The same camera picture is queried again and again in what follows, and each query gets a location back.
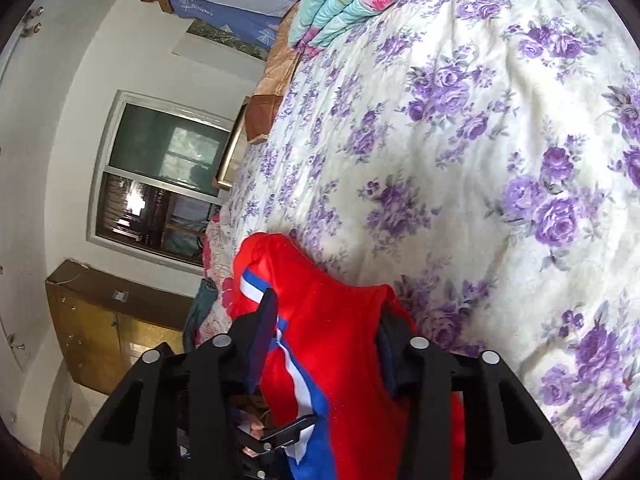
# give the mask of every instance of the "red garment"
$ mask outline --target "red garment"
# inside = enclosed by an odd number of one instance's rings
[[[260,382],[274,422],[319,417],[310,436],[287,451],[296,480],[395,480],[408,409],[385,389],[375,344],[383,305],[411,323],[393,290],[337,282],[279,234],[248,237],[234,277],[232,318],[254,311],[267,287],[278,298],[276,338]],[[451,478],[458,480],[463,412],[457,397],[452,405]]]

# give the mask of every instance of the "white stripe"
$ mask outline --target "white stripe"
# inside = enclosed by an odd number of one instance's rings
[[[276,328],[276,343],[282,351],[284,352],[284,367],[293,379],[293,394],[296,397],[296,401],[298,402],[298,417],[305,415],[311,415],[314,410],[311,408],[311,392],[309,391],[308,386],[306,386],[305,380],[300,373],[300,370],[296,368],[296,365],[293,364],[291,360],[291,356],[289,355],[289,351],[284,348],[284,346],[280,343],[282,339],[282,332],[279,328]],[[309,426],[304,430],[300,431],[300,439],[285,449],[285,453],[296,460],[296,464],[299,464],[302,460],[303,456],[306,453],[306,444],[309,442],[311,438],[311,434],[313,433],[314,427]]]
[[[249,283],[244,276],[240,276],[240,292],[255,303],[260,303],[264,296],[264,292]]]

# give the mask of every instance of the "window frame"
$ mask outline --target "window frame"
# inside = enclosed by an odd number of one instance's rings
[[[137,94],[126,90],[118,90],[116,92],[113,103],[111,104],[109,115],[107,116],[107,120],[104,125],[104,129],[102,131],[100,147],[95,159],[91,192],[89,195],[86,240],[102,247],[118,251],[119,253],[133,256],[135,258],[140,258],[142,260],[146,260],[165,267],[201,275],[202,267],[200,266],[189,264],[180,260],[174,260],[171,257],[162,256],[161,254],[155,252],[145,251],[144,249],[124,245],[120,242],[109,240],[108,238],[103,238],[96,232],[103,173],[111,173],[123,178],[141,182],[142,184],[159,187],[161,189],[165,189],[177,194],[196,198],[198,200],[202,200],[203,202],[223,205],[228,199],[228,190],[225,189],[225,186],[218,186],[218,196],[214,197],[196,190],[176,186],[175,184],[169,184],[167,182],[162,182],[161,180],[157,180],[148,176],[143,176],[131,171],[125,171],[110,166],[109,160],[111,158],[111,151],[113,149],[116,134],[118,132],[118,127],[120,126],[120,121],[124,113],[124,108],[127,104],[149,108],[158,112],[182,117],[228,132],[229,138],[225,146],[225,151],[220,163],[220,168],[222,168],[223,166],[228,166],[228,160],[231,158],[233,148],[238,142],[236,137],[240,134],[240,131],[237,128],[234,129],[233,120],[215,114],[210,114],[203,110],[197,110],[196,108],[191,108],[171,101],[165,101],[163,99],[146,96],[143,94]]]

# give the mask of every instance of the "white bedsheet with purple flowers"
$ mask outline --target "white bedsheet with purple flowers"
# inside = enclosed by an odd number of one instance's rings
[[[229,203],[500,352],[599,478],[640,420],[640,54],[605,0],[399,0],[303,63]]]

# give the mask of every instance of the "window glass pane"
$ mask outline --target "window glass pane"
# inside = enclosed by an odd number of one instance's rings
[[[212,182],[229,132],[127,104],[109,165],[218,196]]]
[[[104,173],[95,232],[201,266],[207,223],[219,211],[216,204]]]

